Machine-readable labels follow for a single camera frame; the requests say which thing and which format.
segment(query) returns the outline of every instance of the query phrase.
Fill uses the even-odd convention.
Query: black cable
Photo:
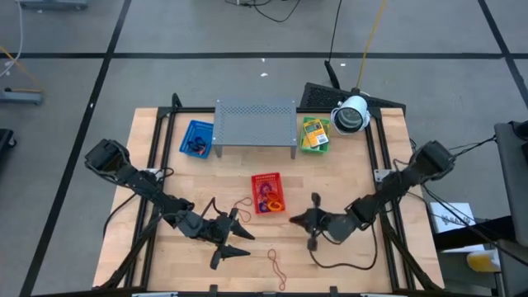
[[[525,266],[528,266],[528,262],[520,259],[518,256],[514,255],[513,253],[507,251],[506,249],[502,248],[502,247],[499,247],[498,244],[496,244],[494,241],[492,241],[491,239],[489,239],[486,235],[482,234],[480,231],[478,231],[475,227],[471,226],[470,224],[467,224],[460,216],[458,216],[451,208],[447,207],[444,202],[441,201],[441,199],[437,199],[437,195],[435,193],[432,193],[431,191],[429,191],[429,189],[427,189],[427,187],[425,185],[423,185],[423,188],[426,189],[426,192],[427,194],[429,194],[429,196],[432,197],[432,199],[436,200],[436,202],[438,202],[440,205],[442,205],[442,207],[444,207],[447,211],[449,211],[452,215],[454,215],[454,217],[456,217],[460,222],[462,222],[464,224],[464,226],[469,229],[470,231],[472,231],[473,233],[477,234],[480,238],[482,238],[484,241],[486,241],[486,243],[488,244],[491,244],[493,245],[497,250],[500,250],[501,252],[504,252],[505,254],[507,254],[508,256],[510,256],[511,258],[517,260],[519,263],[525,265]]]
[[[479,147],[479,146],[481,146],[481,145],[483,145],[483,144],[486,144],[486,143],[488,143],[488,142],[490,142],[490,141],[494,141],[494,140],[496,140],[496,139],[497,139],[497,136],[494,135],[494,136],[491,137],[491,138],[488,138],[488,139],[486,139],[486,140],[484,140],[484,141],[481,141],[481,142],[479,142],[479,143],[476,143],[474,146],[472,146],[472,147],[470,147],[470,148],[463,149],[462,151],[460,151],[460,152],[454,154],[454,155],[453,155],[453,158],[458,158],[459,156],[461,156],[461,155],[463,155],[463,154],[465,154],[465,153],[467,153],[467,152],[469,152],[469,151],[471,151],[471,150],[473,150],[473,149],[476,149],[477,147]]]
[[[102,237],[104,238],[105,235],[106,235],[106,228],[108,227],[108,223],[110,223],[110,220],[112,219],[112,217],[120,210],[122,209],[123,207],[125,207],[125,205],[127,203],[129,203],[132,199],[134,199],[134,197],[136,197],[136,194],[132,194],[130,197],[128,197],[123,203],[121,203],[119,206],[117,206],[115,208],[115,210],[112,210],[112,212],[110,212],[110,215],[108,215],[108,218],[106,218],[106,222],[105,222],[105,225],[104,227],[102,228]]]
[[[416,150],[416,141],[414,141],[412,138],[409,138],[409,141],[411,142],[411,149],[414,152]]]
[[[228,1],[228,0],[224,0],[224,2],[226,2],[227,4],[234,5],[234,6],[256,7],[256,6],[264,6],[264,5],[268,4],[269,2],[271,2],[271,0],[267,0],[266,2],[256,3],[256,4],[250,4],[250,2],[254,2],[253,0],[241,1],[240,4],[237,4],[236,2],[231,2],[231,1]]]
[[[342,242],[335,242],[335,241],[331,240],[323,231],[321,231],[321,234],[331,244],[341,245],[341,243],[342,243]]]
[[[159,169],[158,171],[156,171],[156,173],[154,173],[154,175],[160,173],[163,169]],[[165,168],[165,171],[167,170],[170,170],[169,173],[165,173],[162,177],[159,178],[158,182],[162,182],[165,178],[167,177],[170,177],[171,175],[174,174],[174,169],[170,168],[170,167],[167,167]],[[113,184],[116,184],[110,180],[108,180],[106,177],[101,177]],[[110,215],[108,215],[108,218],[106,218],[106,221],[105,221],[105,224],[103,226],[103,229],[102,229],[102,237],[104,238],[105,235],[106,235],[106,228],[108,227],[108,224],[110,223],[111,219],[114,217],[114,215],[119,211],[121,210],[123,207],[125,207],[125,205],[127,205],[132,199],[134,199],[134,197],[136,197],[137,194],[133,194],[132,196],[128,197],[125,201],[123,201],[123,203],[121,203],[119,206],[117,206],[114,210],[112,210],[112,212],[110,212]]]
[[[324,268],[324,269],[331,269],[331,268],[340,267],[340,266],[356,268],[356,269],[363,270],[363,271],[368,271],[372,269],[372,267],[374,267],[374,265],[376,264],[376,260],[378,259],[378,239],[376,238],[376,232],[374,230],[374,225],[371,225],[370,228],[372,229],[372,236],[374,237],[374,259],[372,259],[372,264],[370,264],[369,266],[362,267],[362,266],[357,266],[357,265],[350,264],[350,263],[337,263],[337,264],[332,264],[332,265],[323,265],[315,259],[314,253],[312,251],[309,251],[313,262],[315,262],[317,266]]]
[[[264,12],[261,12],[260,9],[258,9],[258,6],[256,6],[257,4],[257,0],[253,0],[253,5],[252,7],[255,7],[255,9],[257,10],[258,13],[260,13],[263,17],[269,19],[269,20],[272,20],[274,22],[277,22],[277,23],[282,23],[282,22],[285,22],[285,21],[288,21],[288,19],[291,17],[291,15],[294,13],[295,9],[297,8],[297,6],[299,6],[299,3],[300,3],[300,0],[297,0],[297,3],[295,4],[294,8],[291,10],[290,14],[286,17],[286,19],[284,20],[277,20],[277,19],[274,19],[273,17],[271,16],[268,16],[266,15]]]
[[[339,0],[339,5],[337,6],[336,22],[333,24],[332,43],[330,44],[330,55],[328,56],[328,62],[332,61],[333,40],[336,37],[337,19],[339,18],[339,11],[341,10],[342,2],[343,0]]]

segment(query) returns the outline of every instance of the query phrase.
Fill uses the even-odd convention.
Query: concrete floor
[[[83,12],[24,11],[25,52],[105,53],[124,0],[91,0]],[[379,1],[344,1],[335,51],[361,52]],[[287,14],[292,1],[262,10]],[[222,0],[132,0],[116,53],[324,52],[338,0],[301,0],[285,23]],[[528,53],[528,2],[488,1],[512,53]],[[0,45],[17,51],[17,6],[0,3]],[[371,46],[379,53],[500,53],[477,1],[389,1]],[[528,75],[528,61],[516,60]],[[19,144],[0,175],[0,295],[18,295],[55,197],[102,59],[23,59],[41,80],[42,106],[0,105],[0,127]],[[333,59],[342,88],[357,78],[359,59]],[[125,142],[134,109],[166,106],[177,92],[184,106],[212,106],[218,97],[300,100],[306,82],[329,85],[323,59],[113,59],[81,157],[40,270],[34,294],[87,290],[101,248],[114,187],[84,169],[82,156],[101,138]],[[12,70],[0,87],[30,87]],[[368,59],[361,84],[369,94],[407,104],[418,144],[451,147],[486,139],[493,124],[525,120],[526,104],[504,59]],[[466,201],[481,218],[509,213],[496,147],[457,161],[431,189]]]

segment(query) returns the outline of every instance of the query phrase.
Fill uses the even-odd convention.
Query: blue basket
[[[189,149],[187,144],[189,141],[194,141],[196,137],[201,137],[207,144],[205,152],[203,154],[195,153]],[[198,157],[198,158],[207,158],[209,156],[209,151],[211,150],[211,144],[213,141],[213,124],[205,123],[199,120],[191,120],[185,137],[183,138],[180,145],[180,152],[186,153],[189,156]]]

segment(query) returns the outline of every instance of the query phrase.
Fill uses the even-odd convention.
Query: white camera
[[[366,100],[358,95],[337,103],[330,114],[330,120],[341,135],[349,135],[363,130],[370,123],[370,113]]]

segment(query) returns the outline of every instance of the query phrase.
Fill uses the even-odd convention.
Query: yellow cable
[[[381,12],[383,12],[383,10],[385,9],[385,5],[386,4],[387,4],[387,0],[382,0],[381,1],[381,5],[379,6],[378,15],[376,16],[376,19],[374,21],[374,25],[372,26],[372,31],[370,32],[369,41],[367,41],[367,43],[366,43],[365,52],[363,52],[363,59],[361,60],[360,74],[357,77],[357,83],[356,83],[356,87],[357,88],[360,87],[361,76],[363,75],[363,65],[365,64],[365,60],[366,60],[366,53],[368,53],[369,47],[370,47],[370,43],[374,39],[374,33],[376,32],[376,29],[378,28],[378,23],[380,22]]]
[[[0,45],[0,50],[28,77],[31,79],[31,81],[40,89],[42,89],[42,83],[39,82],[38,79],[36,79],[33,74],[31,74],[29,71],[27,71],[22,64],[20,64],[18,61],[16,61],[9,52],[7,52],[6,48]],[[42,92],[42,90],[30,90],[30,89],[18,89],[18,90],[24,90],[21,92]]]

